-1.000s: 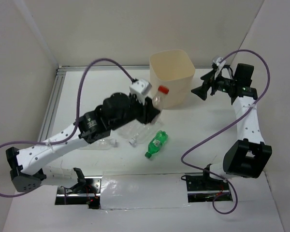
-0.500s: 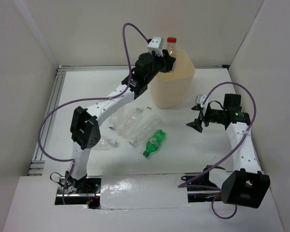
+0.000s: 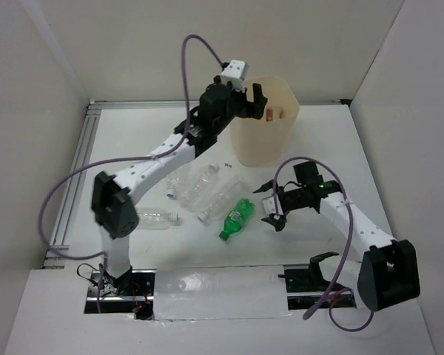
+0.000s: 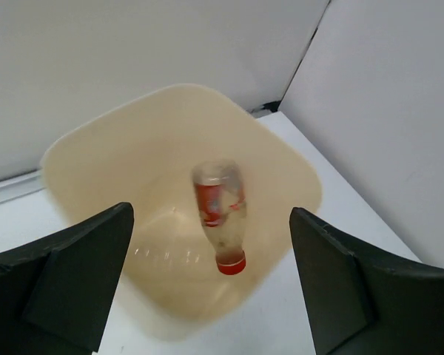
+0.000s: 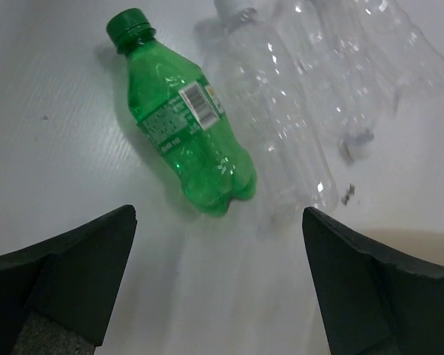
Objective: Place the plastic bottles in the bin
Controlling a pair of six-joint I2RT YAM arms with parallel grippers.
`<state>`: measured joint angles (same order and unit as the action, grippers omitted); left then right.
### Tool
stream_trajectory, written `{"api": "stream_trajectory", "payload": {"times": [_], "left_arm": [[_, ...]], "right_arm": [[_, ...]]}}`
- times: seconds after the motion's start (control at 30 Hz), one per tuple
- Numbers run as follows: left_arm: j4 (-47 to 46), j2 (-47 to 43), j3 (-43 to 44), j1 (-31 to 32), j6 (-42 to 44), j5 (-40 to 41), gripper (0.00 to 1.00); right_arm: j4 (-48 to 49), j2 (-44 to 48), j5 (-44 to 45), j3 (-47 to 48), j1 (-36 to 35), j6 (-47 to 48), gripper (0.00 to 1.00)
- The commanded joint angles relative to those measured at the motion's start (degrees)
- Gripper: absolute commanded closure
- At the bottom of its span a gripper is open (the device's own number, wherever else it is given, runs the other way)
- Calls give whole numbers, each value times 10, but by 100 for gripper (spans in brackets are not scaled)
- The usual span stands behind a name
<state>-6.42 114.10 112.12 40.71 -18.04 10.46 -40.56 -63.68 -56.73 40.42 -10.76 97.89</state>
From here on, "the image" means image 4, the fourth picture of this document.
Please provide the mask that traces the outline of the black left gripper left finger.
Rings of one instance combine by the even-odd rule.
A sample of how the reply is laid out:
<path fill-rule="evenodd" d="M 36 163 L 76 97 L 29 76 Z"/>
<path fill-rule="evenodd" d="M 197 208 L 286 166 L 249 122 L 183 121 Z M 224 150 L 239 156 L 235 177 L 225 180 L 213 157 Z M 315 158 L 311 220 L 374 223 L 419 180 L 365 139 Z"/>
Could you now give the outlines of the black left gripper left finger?
<path fill-rule="evenodd" d="M 0 354 L 98 352 L 134 226 L 130 203 L 0 253 Z"/>

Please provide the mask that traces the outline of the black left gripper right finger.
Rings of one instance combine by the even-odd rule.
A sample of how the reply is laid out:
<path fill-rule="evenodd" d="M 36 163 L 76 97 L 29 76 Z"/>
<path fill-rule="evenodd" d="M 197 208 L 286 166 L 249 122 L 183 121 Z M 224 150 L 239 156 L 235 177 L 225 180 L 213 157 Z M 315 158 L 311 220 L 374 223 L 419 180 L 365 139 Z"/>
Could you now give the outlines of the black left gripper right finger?
<path fill-rule="evenodd" d="M 444 269 L 295 208 L 289 228 L 317 354 L 444 354 Z"/>

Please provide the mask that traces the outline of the red label bottle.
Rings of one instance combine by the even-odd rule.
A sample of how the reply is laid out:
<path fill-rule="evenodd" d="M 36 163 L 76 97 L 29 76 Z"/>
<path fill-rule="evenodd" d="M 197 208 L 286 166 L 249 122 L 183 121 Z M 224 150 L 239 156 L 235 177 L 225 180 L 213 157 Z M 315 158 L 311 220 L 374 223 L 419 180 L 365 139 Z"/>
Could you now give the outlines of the red label bottle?
<path fill-rule="evenodd" d="M 227 159 L 199 163 L 192 170 L 192 185 L 219 272 L 229 276 L 241 273 L 246 267 L 243 237 L 247 206 L 239 166 Z"/>

